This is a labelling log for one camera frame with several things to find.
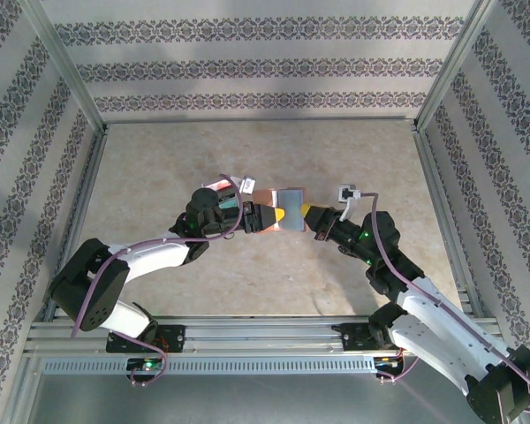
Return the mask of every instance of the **white wall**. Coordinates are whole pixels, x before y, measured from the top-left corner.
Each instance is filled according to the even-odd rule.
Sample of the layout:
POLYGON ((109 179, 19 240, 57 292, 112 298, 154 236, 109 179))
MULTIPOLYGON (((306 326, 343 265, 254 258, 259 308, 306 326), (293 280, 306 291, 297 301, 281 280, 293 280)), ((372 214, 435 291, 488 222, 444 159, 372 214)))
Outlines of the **white wall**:
POLYGON ((92 135, 18 4, 0 1, 0 417, 92 135))
POLYGON ((43 2, 110 122, 415 117, 472 4, 43 2))
POLYGON ((495 7, 426 134, 481 301, 530 348, 530 2, 495 7))

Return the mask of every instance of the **black plastic housing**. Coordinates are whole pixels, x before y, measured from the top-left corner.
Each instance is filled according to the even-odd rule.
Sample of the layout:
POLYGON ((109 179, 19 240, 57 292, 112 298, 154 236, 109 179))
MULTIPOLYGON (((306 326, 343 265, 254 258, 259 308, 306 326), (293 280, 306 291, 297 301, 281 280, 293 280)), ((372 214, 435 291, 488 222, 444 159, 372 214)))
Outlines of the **black plastic housing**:
MULTIPOLYGON (((93 275, 110 257, 108 247, 98 238, 85 241, 49 286, 49 295, 71 319, 77 319, 93 275)), ((130 269, 116 259, 102 273, 88 304, 80 329, 98 328, 114 310, 130 269)))
MULTIPOLYGON (((333 208, 312 206, 305 216, 305 222, 316 233, 320 241, 334 241, 338 250, 360 259, 369 265, 366 276, 373 288, 391 302, 398 294, 406 291, 406 285, 387 267, 375 242, 371 214, 365 215, 361 226, 349 220, 339 221, 341 211, 333 208)), ((382 245, 393 266, 409 280, 424 277, 424 272, 410 261, 399 249, 400 232, 388 212, 377 212, 377 227, 382 245)))
MULTIPOLYGON (((513 351, 511 360, 530 377, 530 350, 527 347, 521 345, 513 351)), ((528 385, 505 364, 491 367, 480 382, 470 375, 466 380, 469 387, 467 402, 486 424, 512 422, 530 405, 528 385)))

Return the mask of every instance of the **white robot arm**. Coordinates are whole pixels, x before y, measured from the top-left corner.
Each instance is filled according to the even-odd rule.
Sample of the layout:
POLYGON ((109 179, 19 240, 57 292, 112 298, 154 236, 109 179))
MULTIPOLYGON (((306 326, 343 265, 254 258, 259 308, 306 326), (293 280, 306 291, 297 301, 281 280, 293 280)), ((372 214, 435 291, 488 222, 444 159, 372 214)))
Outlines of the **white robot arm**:
MULTIPOLYGON (((195 261, 208 248, 209 234, 258 232, 281 219, 274 208, 241 202, 237 184, 245 183, 226 179, 226 188, 214 184, 214 189, 197 190, 185 213, 160 238, 129 246, 86 241, 49 287, 51 298, 75 321, 75 330, 102 327, 150 345, 157 322, 139 305, 118 300, 125 284, 195 261), (219 207, 234 194, 240 207, 219 207)), ((304 205, 302 215, 315 239, 332 240, 341 253, 369 265, 369 283, 390 300, 370 316, 369 342, 413 353, 455 384, 484 422, 508 424, 530 405, 530 351, 525 346, 512 350, 447 300, 398 249, 400 233, 387 212, 376 211, 376 197, 361 226, 347 219, 351 203, 360 197, 355 186, 343 185, 339 200, 347 202, 344 211, 304 205)))

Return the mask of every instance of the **marble-pattern floor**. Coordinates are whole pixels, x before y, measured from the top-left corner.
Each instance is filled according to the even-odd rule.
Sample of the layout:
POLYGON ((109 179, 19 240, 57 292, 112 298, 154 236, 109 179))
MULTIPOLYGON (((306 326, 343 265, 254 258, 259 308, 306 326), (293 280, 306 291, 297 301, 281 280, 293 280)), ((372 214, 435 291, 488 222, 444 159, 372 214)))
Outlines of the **marble-pattern floor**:
MULTIPOLYGON (((400 247, 459 304, 409 121, 307 120, 111 125, 81 241, 129 243, 174 223, 204 181, 257 178, 257 188, 304 186, 337 206, 340 183, 381 194, 400 247)), ((371 200, 360 203, 361 222, 371 200)), ((121 299, 152 314, 370 314, 387 299, 366 265, 313 233, 219 240, 195 263, 126 285, 121 299)))

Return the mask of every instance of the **enclosure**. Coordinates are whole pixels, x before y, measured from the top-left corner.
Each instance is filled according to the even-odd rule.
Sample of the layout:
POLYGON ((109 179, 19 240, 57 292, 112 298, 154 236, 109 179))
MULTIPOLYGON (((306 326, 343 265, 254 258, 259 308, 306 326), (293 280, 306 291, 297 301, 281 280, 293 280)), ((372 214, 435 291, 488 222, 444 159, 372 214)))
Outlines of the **enclosure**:
MULTIPOLYGON (((401 250, 448 299, 530 348, 530 0, 0 0, 0 422, 72 422, 91 384, 113 393, 112 407, 143 396, 114 375, 51 371, 57 356, 108 359, 103 333, 51 347, 40 326, 69 340, 70 323, 46 289, 84 240, 162 234, 220 173, 304 187, 307 201, 335 207, 342 183, 378 192, 401 250)), ((353 219, 369 210, 362 200, 353 219)), ((305 333, 322 333, 387 302, 366 268, 310 232, 236 234, 127 284, 122 299, 202 327, 302 318, 305 333)), ((225 398, 242 391, 234 422, 251 411, 264 422, 394 422, 410 402, 416 422, 473 419, 430 367, 381 389, 385 413, 369 400, 383 396, 376 383, 358 405, 342 400, 373 387, 349 375, 165 378, 143 400, 172 422, 227 420, 225 398), (302 390, 312 412, 306 397, 282 395, 302 390), (208 405, 189 415, 199 398, 208 405)), ((88 402, 87 419, 107 422, 88 402)))

